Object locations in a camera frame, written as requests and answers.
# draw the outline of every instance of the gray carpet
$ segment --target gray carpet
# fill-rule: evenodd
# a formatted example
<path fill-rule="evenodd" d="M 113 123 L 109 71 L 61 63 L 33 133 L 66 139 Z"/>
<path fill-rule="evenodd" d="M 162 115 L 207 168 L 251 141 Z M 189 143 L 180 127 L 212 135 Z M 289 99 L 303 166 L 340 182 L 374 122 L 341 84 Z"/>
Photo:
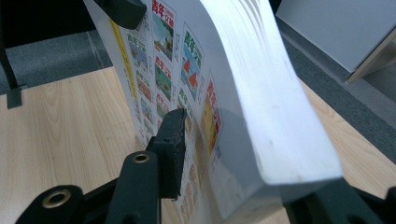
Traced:
<path fill-rule="evenodd" d="M 299 78 L 396 162 L 396 93 L 393 92 L 396 73 L 393 68 L 381 72 L 380 76 L 387 80 L 385 83 L 377 76 L 346 84 L 349 74 L 343 68 L 282 21 L 278 21 L 278 26 Z M 26 88 L 111 66 L 96 31 L 7 49 L 7 55 L 18 82 Z M 6 91 L 7 80 L 0 70 L 0 94 Z"/>
<path fill-rule="evenodd" d="M 96 31 L 35 42 L 7 49 L 9 63 L 23 88 L 85 74 L 112 65 Z M 0 69 L 0 94 L 8 89 Z"/>

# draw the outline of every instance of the brass screw hole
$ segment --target brass screw hole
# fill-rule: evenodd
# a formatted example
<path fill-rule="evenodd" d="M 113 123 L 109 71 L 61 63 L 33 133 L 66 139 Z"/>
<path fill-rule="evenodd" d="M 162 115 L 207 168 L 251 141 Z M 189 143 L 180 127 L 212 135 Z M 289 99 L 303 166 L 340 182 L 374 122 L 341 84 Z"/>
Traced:
<path fill-rule="evenodd" d="M 149 160 L 149 155 L 146 154 L 139 154 L 134 157 L 134 162 L 136 163 L 143 163 Z"/>
<path fill-rule="evenodd" d="M 44 199 L 42 205 L 45 208 L 59 207 L 66 203 L 71 196 L 72 194 L 68 189 L 56 190 Z"/>

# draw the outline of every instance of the gray panel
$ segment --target gray panel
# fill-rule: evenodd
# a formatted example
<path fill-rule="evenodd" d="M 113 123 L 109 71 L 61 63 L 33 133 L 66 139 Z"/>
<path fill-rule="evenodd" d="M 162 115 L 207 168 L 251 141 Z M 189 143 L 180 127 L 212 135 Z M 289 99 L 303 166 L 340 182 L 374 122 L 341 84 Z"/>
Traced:
<path fill-rule="evenodd" d="M 283 0 L 276 15 L 352 73 L 396 24 L 394 0 Z"/>

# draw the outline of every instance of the wooden surface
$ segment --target wooden surface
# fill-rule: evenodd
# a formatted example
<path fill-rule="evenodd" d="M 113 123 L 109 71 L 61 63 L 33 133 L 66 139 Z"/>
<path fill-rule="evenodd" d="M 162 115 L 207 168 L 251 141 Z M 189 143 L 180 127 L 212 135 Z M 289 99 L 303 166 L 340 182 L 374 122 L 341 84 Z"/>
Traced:
<path fill-rule="evenodd" d="M 384 198 L 396 166 L 309 88 L 305 91 L 339 152 L 346 180 Z M 142 150 L 113 68 L 22 91 L 23 106 L 7 110 L 0 96 L 0 222 L 14 223 L 42 191 L 73 184 L 88 192 L 120 173 Z M 163 223 L 178 223 L 163 202 Z M 285 210 L 263 223 L 288 223 Z"/>

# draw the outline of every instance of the thick book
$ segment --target thick book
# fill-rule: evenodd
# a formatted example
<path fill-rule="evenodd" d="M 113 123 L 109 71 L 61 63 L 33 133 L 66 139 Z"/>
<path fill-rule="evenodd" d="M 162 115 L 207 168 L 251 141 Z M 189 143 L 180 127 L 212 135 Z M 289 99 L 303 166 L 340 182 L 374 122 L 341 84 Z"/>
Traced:
<path fill-rule="evenodd" d="M 84 1 L 140 141 L 187 110 L 181 223 L 255 222 L 342 176 L 267 1 L 142 0 L 133 30 Z"/>

